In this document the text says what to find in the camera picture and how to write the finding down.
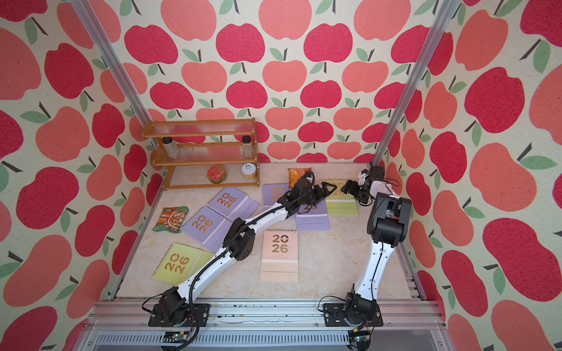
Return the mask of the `red flat tin can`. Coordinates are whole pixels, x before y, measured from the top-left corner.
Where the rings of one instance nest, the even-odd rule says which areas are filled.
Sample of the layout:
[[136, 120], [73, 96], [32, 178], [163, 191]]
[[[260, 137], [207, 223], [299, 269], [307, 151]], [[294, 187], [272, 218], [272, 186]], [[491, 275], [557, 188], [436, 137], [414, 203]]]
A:
[[220, 184], [226, 180], [227, 172], [222, 165], [214, 165], [208, 169], [206, 176], [212, 184]]

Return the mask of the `yellow-green calendar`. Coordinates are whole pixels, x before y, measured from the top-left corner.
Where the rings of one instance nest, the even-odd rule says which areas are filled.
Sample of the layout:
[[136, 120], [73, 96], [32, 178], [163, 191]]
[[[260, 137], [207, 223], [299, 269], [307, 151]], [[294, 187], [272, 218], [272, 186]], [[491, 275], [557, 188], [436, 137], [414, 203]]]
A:
[[330, 216], [358, 216], [359, 210], [354, 196], [344, 194], [342, 188], [346, 183], [345, 179], [324, 180], [326, 183], [334, 184], [336, 190], [326, 198], [327, 213]]
[[179, 286], [214, 256], [212, 252], [173, 243], [152, 274], [152, 278], [168, 285]]

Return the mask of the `right aluminium corner post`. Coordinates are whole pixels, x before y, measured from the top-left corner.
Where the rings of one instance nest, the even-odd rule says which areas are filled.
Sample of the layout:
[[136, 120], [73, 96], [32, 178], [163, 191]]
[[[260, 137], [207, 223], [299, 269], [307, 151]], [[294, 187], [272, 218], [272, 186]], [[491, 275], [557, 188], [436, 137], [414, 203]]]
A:
[[421, 47], [420, 54], [416, 60], [411, 73], [408, 76], [408, 80], [405, 84], [405, 88], [400, 95], [397, 102], [396, 108], [390, 115], [389, 123], [383, 133], [381, 141], [378, 143], [376, 152], [373, 155], [373, 160], [370, 163], [371, 166], [378, 166], [380, 161], [383, 159], [385, 152], [389, 149], [389, 144], [397, 130], [397, 126], [405, 116], [405, 110], [409, 106], [409, 103], [414, 96], [415, 90], [417, 90], [418, 83], [421, 81], [423, 74], [428, 73], [428, 64], [433, 58], [436, 52], [437, 46], [449, 26], [450, 21], [456, 8], [460, 5], [459, 0], [446, 0], [441, 1], [442, 6], [437, 11], [433, 25], [430, 27], [427, 38]]

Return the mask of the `right glass spice jar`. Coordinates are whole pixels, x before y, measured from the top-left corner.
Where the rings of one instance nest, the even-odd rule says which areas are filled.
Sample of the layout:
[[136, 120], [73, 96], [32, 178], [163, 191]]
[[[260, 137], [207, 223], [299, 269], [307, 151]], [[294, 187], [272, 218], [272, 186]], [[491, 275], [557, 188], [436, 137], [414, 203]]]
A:
[[253, 159], [253, 138], [245, 135], [241, 138], [242, 149], [245, 159]]

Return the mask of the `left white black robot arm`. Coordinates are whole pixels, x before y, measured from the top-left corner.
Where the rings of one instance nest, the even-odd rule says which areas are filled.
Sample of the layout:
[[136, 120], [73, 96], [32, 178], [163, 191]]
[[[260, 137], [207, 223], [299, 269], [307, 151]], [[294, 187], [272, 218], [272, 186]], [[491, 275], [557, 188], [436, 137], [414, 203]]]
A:
[[301, 207], [312, 207], [329, 197], [337, 185], [315, 184], [315, 174], [306, 172], [281, 196], [269, 210], [250, 219], [235, 219], [223, 240], [220, 251], [203, 268], [177, 287], [160, 295], [158, 303], [150, 311], [149, 325], [152, 327], [190, 326], [190, 317], [198, 319], [195, 300], [201, 292], [224, 270], [237, 261], [250, 256], [256, 234], [270, 226], [294, 216]]

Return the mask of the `pink 2026 calendar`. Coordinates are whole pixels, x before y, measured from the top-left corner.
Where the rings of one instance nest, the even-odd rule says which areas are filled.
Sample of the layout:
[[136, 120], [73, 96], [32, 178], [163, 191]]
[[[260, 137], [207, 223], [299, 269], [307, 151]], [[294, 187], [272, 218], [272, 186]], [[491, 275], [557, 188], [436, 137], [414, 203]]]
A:
[[261, 282], [299, 281], [299, 232], [265, 230], [261, 257]]

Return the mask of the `white lid yellow can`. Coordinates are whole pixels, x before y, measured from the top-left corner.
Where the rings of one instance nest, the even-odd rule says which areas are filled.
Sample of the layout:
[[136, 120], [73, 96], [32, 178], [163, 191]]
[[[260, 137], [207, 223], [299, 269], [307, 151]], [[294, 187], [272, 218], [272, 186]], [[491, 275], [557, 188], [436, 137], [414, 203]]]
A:
[[244, 165], [241, 167], [241, 173], [243, 175], [244, 180], [247, 182], [256, 181], [257, 172], [258, 172], [257, 166], [251, 162], [244, 163]]

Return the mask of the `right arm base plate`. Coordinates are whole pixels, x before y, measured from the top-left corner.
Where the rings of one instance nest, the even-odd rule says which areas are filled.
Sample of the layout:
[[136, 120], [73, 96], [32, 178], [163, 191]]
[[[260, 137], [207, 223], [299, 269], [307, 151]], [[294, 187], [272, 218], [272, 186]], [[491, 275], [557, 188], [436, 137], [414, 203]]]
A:
[[379, 305], [375, 304], [373, 311], [344, 310], [343, 303], [324, 304], [321, 307], [326, 327], [359, 328], [365, 325], [382, 327], [383, 317]]

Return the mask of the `orange snack bag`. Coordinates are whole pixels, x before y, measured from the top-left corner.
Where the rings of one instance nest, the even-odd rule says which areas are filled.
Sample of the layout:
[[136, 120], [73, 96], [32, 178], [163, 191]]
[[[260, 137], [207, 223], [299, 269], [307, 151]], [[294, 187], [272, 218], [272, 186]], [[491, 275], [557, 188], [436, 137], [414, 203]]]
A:
[[297, 182], [312, 168], [288, 168], [289, 188], [292, 190]]

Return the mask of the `yellow-green calendar right back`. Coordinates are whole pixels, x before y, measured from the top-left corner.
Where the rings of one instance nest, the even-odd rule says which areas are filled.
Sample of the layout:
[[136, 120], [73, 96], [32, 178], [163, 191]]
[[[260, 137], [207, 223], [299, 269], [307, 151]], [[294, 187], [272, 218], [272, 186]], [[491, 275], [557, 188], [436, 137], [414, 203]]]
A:
[[359, 210], [354, 196], [344, 194], [342, 188], [346, 183], [345, 179], [324, 180], [326, 183], [334, 184], [336, 190], [326, 198], [327, 213], [330, 216], [358, 216]]

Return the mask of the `green red food packet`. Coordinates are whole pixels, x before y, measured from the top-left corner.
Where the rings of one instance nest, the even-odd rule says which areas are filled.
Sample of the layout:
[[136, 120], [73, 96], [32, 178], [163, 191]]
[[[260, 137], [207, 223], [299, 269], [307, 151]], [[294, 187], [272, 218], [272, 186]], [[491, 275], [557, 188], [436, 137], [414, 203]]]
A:
[[154, 232], [178, 233], [189, 214], [187, 206], [174, 206], [164, 208], [153, 227]]

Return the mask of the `purple calendar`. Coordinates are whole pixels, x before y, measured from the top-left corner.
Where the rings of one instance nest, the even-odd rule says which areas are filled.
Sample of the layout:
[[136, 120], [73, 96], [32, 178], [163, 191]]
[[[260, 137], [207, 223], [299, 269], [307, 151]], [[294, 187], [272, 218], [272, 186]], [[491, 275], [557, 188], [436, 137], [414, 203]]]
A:
[[231, 220], [208, 206], [203, 206], [182, 226], [181, 231], [194, 238], [208, 251], [218, 253], [231, 228]]
[[231, 222], [237, 218], [248, 219], [260, 208], [258, 202], [233, 187], [222, 189], [207, 203], [207, 206]]
[[262, 187], [263, 209], [269, 209], [277, 205], [277, 201], [287, 191], [290, 191], [288, 183], [265, 184]]
[[326, 202], [324, 200], [314, 206], [301, 206], [295, 215], [295, 219], [299, 232], [331, 230]]

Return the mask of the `glass spice jar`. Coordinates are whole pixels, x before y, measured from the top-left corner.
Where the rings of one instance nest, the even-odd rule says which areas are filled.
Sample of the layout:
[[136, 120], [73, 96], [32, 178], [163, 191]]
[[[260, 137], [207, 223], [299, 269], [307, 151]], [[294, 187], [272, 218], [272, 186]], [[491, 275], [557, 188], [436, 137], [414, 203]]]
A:
[[253, 138], [245, 135], [241, 138], [242, 149], [245, 159], [253, 159]]
[[177, 142], [172, 137], [163, 137], [162, 145], [170, 158], [176, 159], [179, 156]]

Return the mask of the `wooden three-tier shelf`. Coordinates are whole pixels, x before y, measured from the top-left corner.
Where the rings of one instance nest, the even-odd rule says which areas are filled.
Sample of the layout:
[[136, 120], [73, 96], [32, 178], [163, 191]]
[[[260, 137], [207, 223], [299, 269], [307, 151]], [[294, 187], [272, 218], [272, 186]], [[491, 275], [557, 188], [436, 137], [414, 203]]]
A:
[[[142, 132], [146, 139], [157, 142], [157, 153], [153, 164], [165, 168], [162, 183], [164, 190], [180, 190], [204, 187], [244, 187], [260, 184], [257, 180], [247, 182], [241, 173], [244, 163], [254, 163], [260, 170], [257, 144], [257, 124], [254, 118], [226, 119], [212, 121], [151, 121]], [[241, 138], [253, 138], [253, 159], [245, 159]], [[170, 158], [163, 145], [163, 137], [179, 138], [205, 137], [204, 143], [181, 143], [179, 156]], [[214, 165], [222, 165], [227, 178], [220, 184], [212, 184], [206, 173]]]

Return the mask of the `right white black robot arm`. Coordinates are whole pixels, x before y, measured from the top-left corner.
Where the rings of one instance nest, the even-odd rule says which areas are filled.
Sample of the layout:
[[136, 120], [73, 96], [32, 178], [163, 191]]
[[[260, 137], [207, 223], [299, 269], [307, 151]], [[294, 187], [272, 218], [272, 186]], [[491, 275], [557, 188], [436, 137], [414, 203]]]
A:
[[382, 166], [364, 169], [358, 181], [345, 183], [342, 192], [354, 196], [362, 206], [372, 206], [367, 221], [370, 254], [363, 273], [345, 297], [344, 320], [353, 327], [381, 326], [380, 284], [390, 257], [407, 236], [413, 205], [392, 189]]

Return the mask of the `aluminium front rail frame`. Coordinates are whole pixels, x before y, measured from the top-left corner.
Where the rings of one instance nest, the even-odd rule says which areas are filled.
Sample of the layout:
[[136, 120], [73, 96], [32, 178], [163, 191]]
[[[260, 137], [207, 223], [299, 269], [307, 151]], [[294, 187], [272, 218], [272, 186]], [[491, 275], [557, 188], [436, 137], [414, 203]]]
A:
[[430, 301], [380, 300], [379, 327], [335, 325], [334, 298], [203, 298], [202, 326], [164, 327], [149, 321], [140, 299], [96, 305], [72, 350], [453, 350], [438, 306]]

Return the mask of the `aluminium corner post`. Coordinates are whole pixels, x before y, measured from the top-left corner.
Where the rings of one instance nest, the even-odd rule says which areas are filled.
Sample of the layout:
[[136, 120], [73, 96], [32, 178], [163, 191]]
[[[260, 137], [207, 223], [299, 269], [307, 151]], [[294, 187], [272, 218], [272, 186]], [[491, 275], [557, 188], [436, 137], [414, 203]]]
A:
[[446, 0], [441, 1], [442, 6], [437, 11], [433, 25], [430, 27], [427, 38], [421, 47], [420, 54], [416, 60], [411, 73], [408, 76], [408, 80], [405, 84], [405, 88], [400, 95], [397, 102], [396, 108], [390, 115], [389, 123], [383, 133], [381, 141], [378, 143], [376, 152], [373, 155], [373, 160], [370, 163], [371, 166], [378, 166], [380, 161], [383, 159], [385, 152], [389, 149], [389, 144], [397, 130], [397, 126], [405, 116], [405, 110], [409, 106], [409, 103], [414, 96], [415, 90], [417, 90], [418, 83], [421, 81], [423, 74], [428, 73], [428, 64], [433, 58], [436, 52], [437, 46], [449, 26], [450, 21], [456, 8], [460, 5], [459, 0]]
[[78, 0], [70, 2], [75, 9], [81, 23], [89, 33], [94, 44], [96, 45], [101, 57], [105, 60], [109, 70], [111, 70], [117, 84], [124, 93], [133, 112], [139, 118], [141, 125], [146, 126], [151, 120], [148, 111], [143, 106], [139, 94], [135, 88], [133, 81], [127, 74], [127, 70], [119, 60], [109, 37], [105, 33], [102, 23], [98, 20], [92, 6], [88, 1]]

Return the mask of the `yellow-green calendar left front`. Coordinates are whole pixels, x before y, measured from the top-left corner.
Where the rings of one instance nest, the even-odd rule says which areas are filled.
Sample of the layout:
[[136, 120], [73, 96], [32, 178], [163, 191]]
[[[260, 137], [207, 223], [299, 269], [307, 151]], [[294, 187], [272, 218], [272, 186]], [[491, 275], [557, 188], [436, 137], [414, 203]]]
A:
[[152, 278], [168, 285], [179, 286], [214, 256], [212, 252], [173, 243], [152, 274]]

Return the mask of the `left aluminium corner post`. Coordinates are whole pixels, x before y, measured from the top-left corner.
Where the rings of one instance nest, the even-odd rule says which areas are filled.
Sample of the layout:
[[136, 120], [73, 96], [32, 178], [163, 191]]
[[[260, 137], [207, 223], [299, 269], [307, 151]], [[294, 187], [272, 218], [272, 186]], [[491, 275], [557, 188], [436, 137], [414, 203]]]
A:
[[133, 81], [127, 74], [127, 70], [119, 60], [109, 37], [105, 33], [102, 23], [98, 20], [92, 6], [88, 1], [78, 0], [70, 2], [75, 9], [81, 23], [89, 33], [94, 44], [96, 45], [101, 57], [105, 60], [109, 70], [111, 70], [117, 84], [124, 93], [133, 112], [139, 118], [141, 125], [146, 126], [151, 120], [148, 111], [143, 106], [139, 94], [135, 88]]

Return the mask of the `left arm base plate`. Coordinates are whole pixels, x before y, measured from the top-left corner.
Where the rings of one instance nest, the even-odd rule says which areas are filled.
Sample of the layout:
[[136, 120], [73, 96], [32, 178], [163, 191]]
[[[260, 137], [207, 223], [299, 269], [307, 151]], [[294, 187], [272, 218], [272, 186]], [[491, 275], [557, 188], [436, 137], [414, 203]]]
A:
[[209, 318], [209, 304], [194, 304], [195, 311], [188, 304], [182, 304], [176, 311], [167, 314], [161, 304], [155, 304], [148, 326], [150, 327], [191, 327], [195, 319], [200, 327], [206, 327]]

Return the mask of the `left glass spice jar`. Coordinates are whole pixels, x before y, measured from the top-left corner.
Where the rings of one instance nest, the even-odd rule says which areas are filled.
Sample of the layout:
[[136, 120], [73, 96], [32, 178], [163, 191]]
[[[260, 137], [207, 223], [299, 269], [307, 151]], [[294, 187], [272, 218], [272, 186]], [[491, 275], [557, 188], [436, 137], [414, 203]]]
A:
[[176, 159], [179, 156], [177, 142], [172, 137], [163, 137], [162, 145], [170, 158]]

